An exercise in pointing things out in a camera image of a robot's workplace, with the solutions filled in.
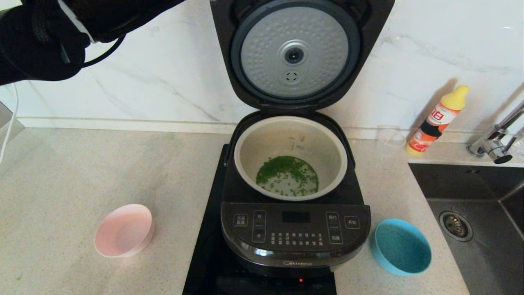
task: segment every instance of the display screen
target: display screen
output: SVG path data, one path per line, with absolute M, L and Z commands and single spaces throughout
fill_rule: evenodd
M 311 218 L 309 212 L 282 212 L 282 221 L 286 223 L 309 223 Z

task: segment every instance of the chrome faucet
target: chrome faucet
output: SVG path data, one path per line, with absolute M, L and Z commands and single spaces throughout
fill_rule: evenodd
M 509 148 L 518 136 L 524 134 L 524 127 L 513 135 L 508 144 L 503 145 L 500 140 L 504 135 L 508 134 L 508 128 L 517 121 L 522 114 L 524 114 L 524 101 L 500 123 L 489 127 L 475 143 L 468 145 L 467 151 L 475 157 L 482 157 L 488 154 L 495 164 L 502 164 L 511 160 L 513 156 L 509 153 Z

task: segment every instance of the control panel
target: control panel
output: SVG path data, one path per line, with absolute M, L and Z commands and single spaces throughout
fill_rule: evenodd
M 268 250 L 333 250 L 369 232 L 366 205 L 222 203 L 222 223 Z

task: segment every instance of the white countertop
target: white countertop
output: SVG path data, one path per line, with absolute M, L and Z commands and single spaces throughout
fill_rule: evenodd
M 26 129 L 0 166 L 1 294 L 181 294 L 221 147 L 229 135 Z M 383 157 L 375 141 L 350 140 L 371 206 L 372 230 L 385 218 L 417 226 L 433 253 L 429 269 L 399 277 L 368 244 L 335 272 L 344 294 L 468 294 L 408 162 L 488 164 L 463 144 L 435 143 L 421 159 L 403 149 Z M 516 156 L 505 165 L 524 166 Z M 97 254 L 105 215 L 130 203 L 151 209 L 157 231 L 136 256 Z

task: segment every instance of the rice cooker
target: rice cooker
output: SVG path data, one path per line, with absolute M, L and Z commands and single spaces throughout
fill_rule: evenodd
M 224 239 L 260 275 L 330 274 L 359 252 L 371 215 L 344 132 L 317 110 L 346 94 L 394 0 L 210 3 L 233 89 L 259 109 L 238 124 L 224 161 Z M 291 195 L 257 184 L 279 156 L 307 162 L 317 189 Z

